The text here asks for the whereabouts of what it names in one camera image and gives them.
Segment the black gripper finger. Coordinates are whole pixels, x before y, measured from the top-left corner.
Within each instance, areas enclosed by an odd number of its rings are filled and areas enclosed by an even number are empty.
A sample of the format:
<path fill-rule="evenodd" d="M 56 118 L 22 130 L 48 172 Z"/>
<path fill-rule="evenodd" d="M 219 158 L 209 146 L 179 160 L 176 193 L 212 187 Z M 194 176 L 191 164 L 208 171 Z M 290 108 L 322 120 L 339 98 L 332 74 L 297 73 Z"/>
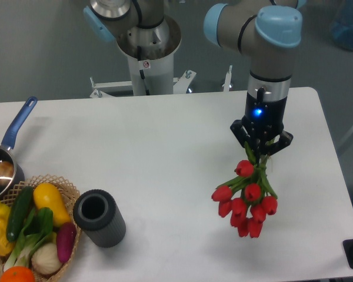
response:
<path fill-rule="evenodd" d="M 244 147 L 247 143 L 248 145 L 252 145 L 252 140 L 246 129 L 242 124 L 242 120 L 235 120 L 233 121 L 232 125 L 230 126 L 230 130 L 236 137 L 239 144 Z"/>
<path fill-rule="evenodd" d="M 288 147 L 291 142 L 293 141 L 294 136 L 286 131 L 282 131 L 279 135 L 279 139 L 275 142 L 268 142 L 266 147 L 265 147 L 265 153 L 264 155 L 266 156 L 272 156 L 276 153 L 278 153 L 279 151 L 285 149 L 286 147 Z"/>

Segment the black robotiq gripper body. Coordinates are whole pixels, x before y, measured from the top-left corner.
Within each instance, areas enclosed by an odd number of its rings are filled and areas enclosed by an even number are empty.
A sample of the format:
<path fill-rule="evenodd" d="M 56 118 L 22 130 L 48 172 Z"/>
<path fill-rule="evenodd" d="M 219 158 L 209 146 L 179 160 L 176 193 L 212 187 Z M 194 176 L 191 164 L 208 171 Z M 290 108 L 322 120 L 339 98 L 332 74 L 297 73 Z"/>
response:
<path fill-rule="evenodd" d="M 242 124 L 251 137 L 251 149 L 264 155 L 268 142 L 277 141 L 284 130 L 283 117 L 287 98 L 279 101 L 258 101 L 247 94 Z"/>

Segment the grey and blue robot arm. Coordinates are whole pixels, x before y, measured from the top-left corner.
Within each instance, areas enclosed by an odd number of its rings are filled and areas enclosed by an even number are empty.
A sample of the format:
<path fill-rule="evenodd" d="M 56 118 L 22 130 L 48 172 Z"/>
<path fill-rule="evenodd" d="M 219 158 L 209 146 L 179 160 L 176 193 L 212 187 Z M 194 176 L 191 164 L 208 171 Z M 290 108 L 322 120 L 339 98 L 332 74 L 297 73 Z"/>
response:
<path fill-rule="evenodd" d="M 292 142 L 283 115 L 295 55 L 301 42 L 302 1 L 241 1 L 216 4 L 204 19 L 204 35 L 220 48 L 250 58 L 242 119 L 231 130 L 256 157 L 273 155 Z M 128 59 L 133 93 L 172 94 L 178 24 L 162 1 L 90 1 L 84 17 L 103 41 L 116 41 Z"/>

